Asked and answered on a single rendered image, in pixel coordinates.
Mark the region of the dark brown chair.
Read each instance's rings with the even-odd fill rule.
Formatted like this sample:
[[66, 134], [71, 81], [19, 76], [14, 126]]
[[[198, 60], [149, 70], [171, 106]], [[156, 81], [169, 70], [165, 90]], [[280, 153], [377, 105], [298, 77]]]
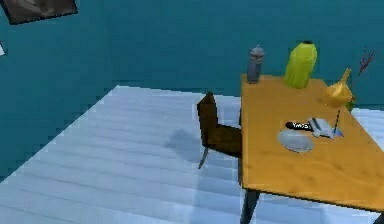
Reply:
[[201, 169], [210, 149], [219, 153], [240, 158], [242, 155], [241, 129], [218, 122], [217, 106], [214, 94], [207, 92], [196, 104], [201, 142], [204, 152], [198, 168]]

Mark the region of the grey spray bottle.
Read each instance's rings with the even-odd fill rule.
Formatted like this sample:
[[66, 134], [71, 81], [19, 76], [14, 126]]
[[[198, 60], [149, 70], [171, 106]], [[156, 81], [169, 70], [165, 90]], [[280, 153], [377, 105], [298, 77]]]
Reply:
[[264, 56], [265, 52], [259, 45], [249, 51], [249, 62], [247, 67], [247, 81], [249, 83], [259, 82]]

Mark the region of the black remote control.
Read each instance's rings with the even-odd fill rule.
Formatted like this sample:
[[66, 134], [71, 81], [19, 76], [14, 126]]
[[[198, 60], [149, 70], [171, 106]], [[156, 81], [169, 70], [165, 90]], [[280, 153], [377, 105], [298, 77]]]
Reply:
[[285, 127], [292, 130], [302, 130], [313, 132], [313, 128], [309, 123], [299, 123], [299, 122], [286, 122]]

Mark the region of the grey round plate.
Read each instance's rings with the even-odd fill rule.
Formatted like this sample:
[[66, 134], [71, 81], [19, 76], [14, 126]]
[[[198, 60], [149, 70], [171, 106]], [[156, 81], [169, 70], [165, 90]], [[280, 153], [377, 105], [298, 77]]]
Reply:
[[278, 141], [284, 148], [296, 153], [309, 152], [313, 149], [311, 138], [295, 130], [280, 131]]

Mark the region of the yellow-green vase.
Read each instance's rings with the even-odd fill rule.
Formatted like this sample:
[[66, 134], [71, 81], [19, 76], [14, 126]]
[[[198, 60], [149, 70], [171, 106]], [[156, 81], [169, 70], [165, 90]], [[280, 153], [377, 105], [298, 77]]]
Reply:
[[295, 89], [306, 88], [317, 60], [317, 49], [312, 41], [300, 42], [290, 53], [284, 81]]

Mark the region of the orange wooden table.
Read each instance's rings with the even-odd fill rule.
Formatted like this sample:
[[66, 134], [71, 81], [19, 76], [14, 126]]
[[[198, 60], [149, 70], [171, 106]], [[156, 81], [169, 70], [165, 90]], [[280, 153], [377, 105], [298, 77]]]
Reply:
[[242, 187], [248, 195], [270, 193], [377, 212], [374, 224], [384, 224], [384, 151], [348, 110], [340, 109], [344, 137], [315, 138], [306, 153], [291, 152], [278, 141], [288, 121], [336, 121], [338, 110], [320, 101], [325, 89], [319, 79], [294, 89], [281, 77], [263, 75], [249, 84], [241, 76]]

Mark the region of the thin dark pencil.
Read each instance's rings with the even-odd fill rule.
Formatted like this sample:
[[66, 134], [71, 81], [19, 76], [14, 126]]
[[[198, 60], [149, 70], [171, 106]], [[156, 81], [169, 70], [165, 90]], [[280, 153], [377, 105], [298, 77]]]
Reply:
[[334, 136], [344, 137], [342, 131], [338, 128], [338, 124], [339, 124], [339, 120], [340, 120], [340, 113], [341, 113], [341, 110], [338, 109], [336, 121], [334, 124], [333, 134], [334, 134]]

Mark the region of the red twig house plant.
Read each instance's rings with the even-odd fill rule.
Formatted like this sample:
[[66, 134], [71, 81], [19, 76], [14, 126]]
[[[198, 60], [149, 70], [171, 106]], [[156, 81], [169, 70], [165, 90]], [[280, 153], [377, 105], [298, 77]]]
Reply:
[[[353, 90], [353, 83], [360, 78], [361, 74], [367, 69], [369, 64], [375, 58], [375, 55], [376, 55], [375, 51], [368, 51], [367, 49], [364, 49], [363, 55], [362, 55], [360, 62], [359, 62], [358, 72], [355, 76], [351, 76], [350, 90]], [[346, 108], [349, 112], [351, 112], [352, 109], [354, 108], [355, 101], [356, 101], [356, 96], [352, 95], [350, 101], [346, 104]]]

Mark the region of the dark framed wall picture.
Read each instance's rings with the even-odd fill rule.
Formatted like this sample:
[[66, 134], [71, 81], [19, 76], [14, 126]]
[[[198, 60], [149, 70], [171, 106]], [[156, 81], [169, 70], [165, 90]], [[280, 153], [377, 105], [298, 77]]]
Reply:
[[75, 0], [0, 0], [11, 25], [77, 14]]

